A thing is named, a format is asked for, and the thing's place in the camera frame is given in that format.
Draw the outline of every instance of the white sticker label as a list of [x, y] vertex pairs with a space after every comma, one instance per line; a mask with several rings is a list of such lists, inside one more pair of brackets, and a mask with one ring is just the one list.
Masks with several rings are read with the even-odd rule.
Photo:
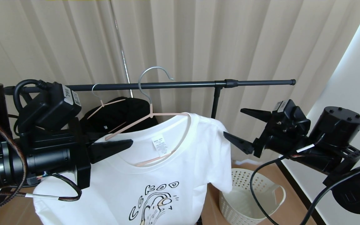
[[289, 101], [289, 100], [283, 101], [283, 102], [281, 103], [279, 109], [277, 110], [278, 113], [281, 113], [281, 112], [284, 111], [284, 108], [286, 108], [286, 105], [287, 105], [288, 101]]
[[76, 103], [78, 106], [81, 107], [80, 99], [79, 99], [79, 96], [77, 95], [77, 93], [72, 91], [72, 94], [73, 94], [74, 103]]
[[277, 111], [277, 110], [279, 109], [280, 104], [281, 104], [282, 102], [283, 102], [283, 101], [278, 102], [278, 103], [276, 104], [276, 106], [274, 107], [273, 111]]
[[62, 84], [64, 101], [73, 105], [72, 90]]
[[155, 149], [158, 152], [160, 157], [170, 153], [169, 147], [166, 145], [165, 139], [163, 138], [163, 136], [161, 134], [153, 137], [152, 142], [153, 142]]

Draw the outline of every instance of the white t-shirt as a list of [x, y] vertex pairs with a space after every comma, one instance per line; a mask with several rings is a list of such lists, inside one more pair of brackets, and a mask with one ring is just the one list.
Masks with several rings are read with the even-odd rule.
[[[191, 225], [198, 220], [206, 185], [232, 189], [230, 143], [217, 120], [189, 113], [142, 131], [118, 134], [109, 141], [132, 139], [129, 148], [91, 167], [90, 187], [78, 201], [34, 199], [36, 213], [50, 224]], [[153, 140], [164, 138], [160, 147]], [[157, 148], [172, 154], [159, 157]], [[74, 180], [74, 175], [64, 173]], [[75, 196], [54, 177], [46, 178], [34, 194]]]

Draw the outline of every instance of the white plastic basket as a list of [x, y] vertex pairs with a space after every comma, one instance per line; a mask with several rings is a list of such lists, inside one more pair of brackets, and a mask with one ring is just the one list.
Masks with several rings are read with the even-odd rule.
[[[266, 217], [254, 201], [250, 189], [251, 170], [233, 168], [233, 190], [226, 194], [220, 192], [219, 206], [224, 218], [231, 225], [255, 225]], [[270, 181], [262, 174], [254, 175], [252, 184], [254, 193], [266, 213], [272, 215], [286, 199], [286, 191], [280, 185]], [[277, 203], [274, 191], [277, 188], [283, 190], [283, 199]]]

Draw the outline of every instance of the neckline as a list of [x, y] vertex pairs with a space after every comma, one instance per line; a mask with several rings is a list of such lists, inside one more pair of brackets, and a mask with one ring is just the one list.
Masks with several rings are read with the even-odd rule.
[[[148, 173], [167, 165], [168, 163], [173, 161], [178, 155], [180, 155], [185, 149], [187, 149], [187, 147], [191, 143], [191, 140], [193, 139], [193, 137], [195, 137], [194, 134], [196, 132], [196, 124], [198, 124], [198, 117], [196, 114], [193, 113], [187, 112], [187, 114], [189, 115], [189, 117], [177, 115], [156, 126], [141, 131], [120, 133], [109, 140], [109, 141], [118, 141], [118, 140], [132, 139], [134, 142], [136, 142], [136, 141], [151, 139], [152, 137], [163, 133], [165, 130], [170, 129], [179, 123], [184, 123], [184, 120], [189, 121], [190, 125], [184, 133], [183, 141], [179, 144], [179, 146], [173, 152], [173, 154], [167, 156], [163, 160], [150, 166], [145, 165], [142, 167], [137, 167], [135, 165], [129, 164], [119, 154], [117, 154], [109, 158], [106, 158], [105, 161], [111, 164], [116, 170], [127, 174]], [[100, 138], [97, 142], [104, 142], [104, 138], [105, 137]]]

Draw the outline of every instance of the clothing rack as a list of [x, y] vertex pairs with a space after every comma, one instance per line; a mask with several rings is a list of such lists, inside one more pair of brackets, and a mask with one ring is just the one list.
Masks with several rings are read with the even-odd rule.
[[[295, 85], [296, 80], [276, 80], [276, 81], [237, 81], [225, 79], [223, 81], [192, 81], [192, 82], [159, 82], [159, 83], [142, 83], [142, 89], [166, 89], [166, 88], [208, 88], [214, 87], [213, 104], [211, 118], [216, 118], [218, 109], [220, 91], [223, 88], [234, 88], [238, 86], [265, 86], [265, 85]], [[73, 91], [91, 91], [93, 84], [67, 85]], [[94, 91], [118, 91], [118, 90], [135, 90], [138, 89], [137, 83], [131, 84], [99, 84], [94, 87]], [[24, 87], [22, 94], [38, 93], [37, 87]]]

